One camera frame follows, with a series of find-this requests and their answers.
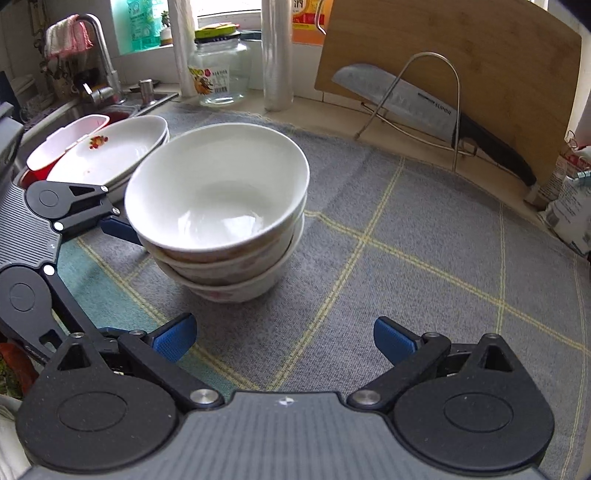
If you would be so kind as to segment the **glass jar yellow lid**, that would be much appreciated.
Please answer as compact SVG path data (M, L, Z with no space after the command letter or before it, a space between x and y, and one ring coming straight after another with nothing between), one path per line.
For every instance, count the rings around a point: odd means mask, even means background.
M249 47L238 24L224 22L194 31L194 49L187 69L199 104L222 107L241 102L249 90Z

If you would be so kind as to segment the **green detergent bottle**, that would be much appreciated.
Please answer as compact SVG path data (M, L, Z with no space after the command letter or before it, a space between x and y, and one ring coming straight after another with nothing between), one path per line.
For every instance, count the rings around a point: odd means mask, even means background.
M133 52L147 50L160 44L160 15L162 2L154 0L127 1Z

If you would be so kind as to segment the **white floral plate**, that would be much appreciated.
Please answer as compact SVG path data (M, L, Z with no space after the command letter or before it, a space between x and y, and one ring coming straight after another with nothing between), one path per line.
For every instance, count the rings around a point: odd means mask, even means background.
M157 115L128 118L109 125L69 150L47 180L70 184L114 185L162 144L166 120Z

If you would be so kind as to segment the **bamboo cutting board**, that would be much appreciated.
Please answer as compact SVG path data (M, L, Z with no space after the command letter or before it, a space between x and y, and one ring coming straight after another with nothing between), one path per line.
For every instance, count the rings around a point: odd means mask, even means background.
M343 66L376 65L460 107L513 147L539 183L564 144L582 38L530 1L348 1L332 4L315 89Z

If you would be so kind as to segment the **plastic wrap roll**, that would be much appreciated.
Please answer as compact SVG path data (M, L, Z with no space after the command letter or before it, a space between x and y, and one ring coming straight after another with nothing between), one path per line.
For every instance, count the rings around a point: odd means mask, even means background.
M194 22L189 0L169 0L168 15L171 24L172 44L181 96L197 96L193 79L188 71L188 59L194 48Z
M263 98L266 111L293 104L293 26L288 0L262 1Z

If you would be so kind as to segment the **white bowl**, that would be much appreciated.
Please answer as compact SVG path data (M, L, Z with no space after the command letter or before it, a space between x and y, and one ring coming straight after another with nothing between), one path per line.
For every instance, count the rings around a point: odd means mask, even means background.
M191 282L181 277L164 262L159 260L154 260L154 262L167 277L177 284L186 287L198 297L214 303L245 303L262 296L280 282L281 277L283 277L284 273L287 272L288 267L290 267L290 257L297 250L297 246L300 244L303 234L304 215L301 215L295 225L294 235L290 241L290 246L288 246L287 251L280 257L280 260L277 261L276 264L252 279L225 286L206 286Z
M290 220L287 229L278 234L269 244L242 249L235 258L209 263L176 260L141 236L139 236L139 241L155 260L189 282L205 286L235 284L266 272L286 254L294 239L296 228L301 224L301 219L304 216L305 201L307 199L304 199L303 203L298 206L297 217Z
M308 159L290 137L250 123L211 124L156 149L124 208L138 237L175 260L209 263L263 248L307 200Z

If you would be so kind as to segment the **small potted plant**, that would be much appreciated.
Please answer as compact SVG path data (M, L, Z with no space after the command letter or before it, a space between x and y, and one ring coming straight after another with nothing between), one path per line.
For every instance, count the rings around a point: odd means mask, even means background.
M161 46L171 45L173 43L171 24L170 24L169 14L166 10L164 10L161 13L161 25L162 25L162 28L160 30L160 45Z

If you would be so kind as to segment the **orange oil bottle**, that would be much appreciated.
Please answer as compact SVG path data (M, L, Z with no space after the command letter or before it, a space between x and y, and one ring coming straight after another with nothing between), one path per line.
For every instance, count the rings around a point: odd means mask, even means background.
M332 0L291 1L294 43L322 46L331 12Z

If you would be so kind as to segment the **steel sink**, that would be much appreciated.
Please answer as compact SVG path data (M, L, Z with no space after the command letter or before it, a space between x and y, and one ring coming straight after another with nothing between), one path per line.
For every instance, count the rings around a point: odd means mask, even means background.
M24 175L26 160L29 155L46 138L61 127L90 114L103 114L109 117L110 122L117 122L126 118L137 117L151 113L165 103L179 98L177 92L156 91L154 93L155 101L142 106L142 100L139 93L128 92L126 99L121 104L111 104L96 106L82 100L71 100L59 106L52 106L34 117L25 124L25 133L18 150L18 154L12 169L11 179L15 184Z

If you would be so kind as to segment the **sink drain stopper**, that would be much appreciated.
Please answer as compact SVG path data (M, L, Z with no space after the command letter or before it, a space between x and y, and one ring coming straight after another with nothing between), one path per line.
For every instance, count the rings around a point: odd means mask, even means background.
M151 79L143 79L138 82L143 106L151 105L155 101L154 87Z

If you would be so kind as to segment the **left plastic wrap roll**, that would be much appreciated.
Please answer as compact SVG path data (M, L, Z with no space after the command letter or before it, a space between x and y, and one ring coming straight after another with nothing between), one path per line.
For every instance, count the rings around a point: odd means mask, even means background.
M193 79L188 71L188 59L194 48L194 22L189 0L169 0L168 15L171 24L172 44L181 96L197 96Z

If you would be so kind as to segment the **red white food bag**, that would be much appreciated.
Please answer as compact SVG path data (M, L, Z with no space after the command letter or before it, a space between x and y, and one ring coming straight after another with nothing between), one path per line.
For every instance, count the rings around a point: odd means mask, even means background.
M589 169L590 146L572 149L565 145L557 157L550 179L542 186L533 186L526 195L525 202L538 210L545 209L559 197L567 178L574 179L579 172Z

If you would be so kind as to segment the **red white plastic container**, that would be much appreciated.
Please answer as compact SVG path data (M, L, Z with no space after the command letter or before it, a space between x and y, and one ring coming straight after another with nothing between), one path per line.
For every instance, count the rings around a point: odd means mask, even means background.
M89 114L59 127L28 155L25 168L14 183L25 189L32 183L46 180L55 164L78 143L94 136L106 127L111 118L104 114Z

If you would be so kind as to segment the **white printed food bag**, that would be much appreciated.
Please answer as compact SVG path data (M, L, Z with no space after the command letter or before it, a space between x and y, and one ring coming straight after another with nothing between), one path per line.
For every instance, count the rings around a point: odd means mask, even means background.
M572 250L590 256L590 186L580 186L567 178L559 197L539 214L542 222Z

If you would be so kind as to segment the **right plastic wrap roll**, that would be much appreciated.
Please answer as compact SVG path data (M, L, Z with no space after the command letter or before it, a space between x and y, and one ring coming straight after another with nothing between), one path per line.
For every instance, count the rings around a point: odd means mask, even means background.
M262 1L263 98L266 111L293 104L293 26L288 0Z

